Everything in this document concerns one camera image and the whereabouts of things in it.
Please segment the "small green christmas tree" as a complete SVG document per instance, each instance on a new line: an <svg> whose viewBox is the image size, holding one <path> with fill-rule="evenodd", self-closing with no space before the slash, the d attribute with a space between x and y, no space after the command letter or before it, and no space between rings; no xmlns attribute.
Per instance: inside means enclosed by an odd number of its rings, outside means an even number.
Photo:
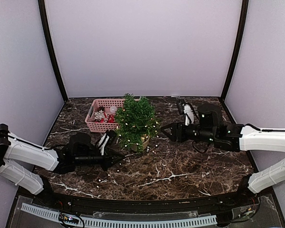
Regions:
<svg viewBox="0 0 285 228"><path fill-rule="evenodd" d="M146 97L136 99L132 94L124 95L123 107L117 109L115 121L118 124L115 132L122 148L141 142L141 137L148 135L154 138L158 135L160 124L155 116L155 107Z"/></svg>

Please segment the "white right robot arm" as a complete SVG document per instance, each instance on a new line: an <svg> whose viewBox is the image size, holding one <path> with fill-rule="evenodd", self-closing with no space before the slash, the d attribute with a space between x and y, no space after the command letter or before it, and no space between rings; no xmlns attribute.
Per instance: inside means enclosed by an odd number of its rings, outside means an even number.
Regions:
<svg viewBox="0 0 285 228"><path fill-rule="evenodd" d="M196 111L189 103L177 104L183 122L161 128L171 141L203 142L229 152L261 151L285 154L285 128L259 128L250 123L226 124L220 107L206 103ZM268 168L242 178L233 202L243 206L261 191L285 181L285 157Z"/></svg>

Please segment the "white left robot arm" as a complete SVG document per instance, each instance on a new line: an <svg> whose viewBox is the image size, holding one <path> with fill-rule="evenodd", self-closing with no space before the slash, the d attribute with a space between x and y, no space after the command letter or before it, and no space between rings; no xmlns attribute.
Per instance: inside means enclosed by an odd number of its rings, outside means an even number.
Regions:
<svg viewBox="0 0 285 228"><path fill-rule="evenodd" d="M6 124L0 124L0 176L21 186L38 198L47 207L57 204L57 195L52 193L50 183L21 166L18 162L29 163L57 174L73 172L77 166L99 165L106 171L124 155L112 150L116 133L107 130L96 142L91 143L90 135L77 133L67 144L43 147L28 142L11 133Z"/></svg>

